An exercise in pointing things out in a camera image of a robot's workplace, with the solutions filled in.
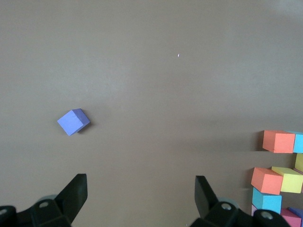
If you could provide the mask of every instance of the metal screw head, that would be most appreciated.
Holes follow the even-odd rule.
[[[232,209],[232,207],[229,204],[227,204],[227,203],[222,203],[221,207],[224,210],[231,210]]]
[[[270,213],[268,213],[267,211],[262,211],[262,212],[261,212],[261,216],[262,216],[263,218],[269,219],[269,220],[271,220],[271,219],[274,218],[274,217],[273,217]]]
[[[7,209],[0,210],[0,215],[5,214],[7,211]]]
[[[39,208],[43,208],[43,207],[47,207],[48,206],[48,202],[43,202],[39,205]]]

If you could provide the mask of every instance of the orange cube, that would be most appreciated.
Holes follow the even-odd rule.
[[[273,153],[293,153],[294,139],[294,133],[265,130],[263,148]]]
[[[254,168],[251,185],[262,193],[279,195],[282,187],[283,176],[271,169]]]

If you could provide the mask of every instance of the cube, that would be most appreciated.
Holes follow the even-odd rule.
[[[254,216],[255,211],[257,210],[257,208],[252,204],[251,205],[251,215]]]
[[[282,192],[301,193],[303,175],[290,168],[271,167],[273,171],[283,176]]]
[[[294,167],[303,172],[303,154],[297,154]]]
[[[257,209],[272,210],[280,214],[282,205],[282,195],[261,193],[258,191],[258,189],[253,188],[252,204]]]
[[[298,173],[300,173],[300,174],[302,174],[303,175],[303,172],[302,171],[300,171],[300,170],[298,170],[298,169],[294,169],[294,171],[296,171],[296,172],[298,172]]]
[[[58,120],[58,123],[68,136],[79,132],[89,122],[89,119],[81,109],[71,110]]]
[[[283,176],[271,169],[254,168],[251,185],[262,193],[279,195]]]
[[[263,148],[273,153],[293,153],[295,134],[286,131],[264,131]]]
[[[301,227],[301,218],[288,209],[281,209],[281,216],[291,227]]]
[[[301,209],[297,209],[297,208],[293,208],[293,207],[289,207],[288,210],[290,212],[292,212],[293,214],[295,214],[296,216],[298,216],[299,218],[301,218],[301,225],[300,227],[303,227],[303,210]]]
[[[303,132],[288,131],[295,134],[294,139],[294,153],[303,153]]]

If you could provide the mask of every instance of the yellow block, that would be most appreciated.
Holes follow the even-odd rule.
[[[297,170],[303,172],[303,154],[297,154],[297,158],[295,159],[295,166]]]
[[[301,193],[303,184],[303,175],[284,167],[271,167],[273,171],[283,176],[282,192]]]

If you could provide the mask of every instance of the purple-blue cube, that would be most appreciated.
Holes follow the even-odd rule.
[[[71,110],[58,120],[59,125],[69,136],[75,134],[76,132],[79,132],[89,122],[89,119],[81,109]]]

